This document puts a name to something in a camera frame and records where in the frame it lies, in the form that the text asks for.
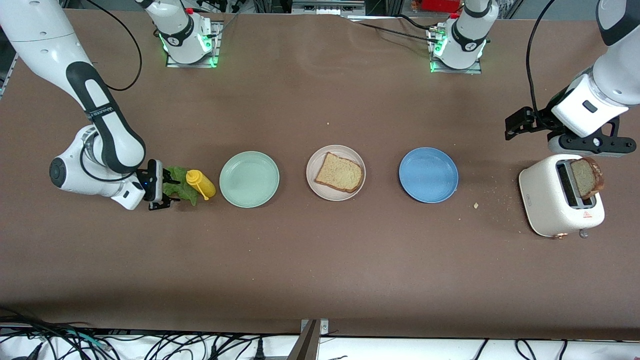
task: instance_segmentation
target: toast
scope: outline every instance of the toast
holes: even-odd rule
[[[314,181],[341,192],[353,193],[360,187],[363,176],[362,168],[358,164],[327,152]]]
[[[582,158],[571,162],[571,171],[578,187],[578,193],[586,200],[604,189],[604,178],[598,163],[592,158]]]

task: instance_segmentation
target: green lettuce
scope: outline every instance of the green lettuce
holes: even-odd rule
[[[171,178],[173,180],[180,181],[179,184],[163,184],[163,193],[167,196],[171,196],[174,193],[178,194],[178,197],[182,200],[191,201],[191,205],[196,206],[196,202],[198,201],[198,193],[197,190],[191,187],[191,185],[187,184],[187,169],[183,167],[166,167],[165,169],[169,170],[171,173]]]

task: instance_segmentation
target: red object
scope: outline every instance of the red object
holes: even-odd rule
[[[420,8],[431,12],[454,13],[460,7],[460,0],[422,0]]]

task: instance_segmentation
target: yellow squeeze bottle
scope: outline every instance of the yellow squeeze bottle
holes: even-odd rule
[[[187,184],[202,194],[205,200],[216,194],[216,187],[200,170],[187,171]]]

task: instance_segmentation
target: robot arm label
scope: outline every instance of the robot arm label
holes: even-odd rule
[[[455,39],[456,42],[460,44],[460,47],[462,47],[462,51],[465,51],[467,53],[476,50],[477,47],[482,45],[482,43],[486,39],[486,35],[476,40],[471,40],[465,37],[458,30],[457,22],[454,22],[451,26],[451,35],[453,35],[453,39]]]
[[[168,42],[172,46],[182,46],[183,41],[189,38],[193,32],[193,18],[187,17],[187,19],[189,19],[187,26],[175,34],[165,34],[161,31],[160,35],[164,41]]]

